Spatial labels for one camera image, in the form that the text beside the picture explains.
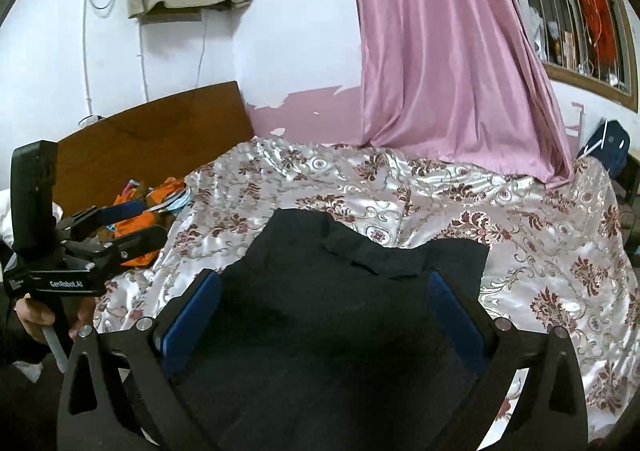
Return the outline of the person's left hand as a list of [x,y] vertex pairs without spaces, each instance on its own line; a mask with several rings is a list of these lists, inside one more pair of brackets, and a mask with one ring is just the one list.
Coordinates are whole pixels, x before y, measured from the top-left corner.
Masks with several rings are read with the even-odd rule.
[[[38,301],[34,301],[29,295],[20,298],[14,306],[15,313],[25,331],[39,343],[44,344],[46,339],[42,332],[43,327],[52,327],[55,321],[54,313]],[[93,324],[93,315],[96,310],[96,297],[79,298],[77,311],[70,318],[70,330],[68,336],[77,338],[78,330],[87,324]]]

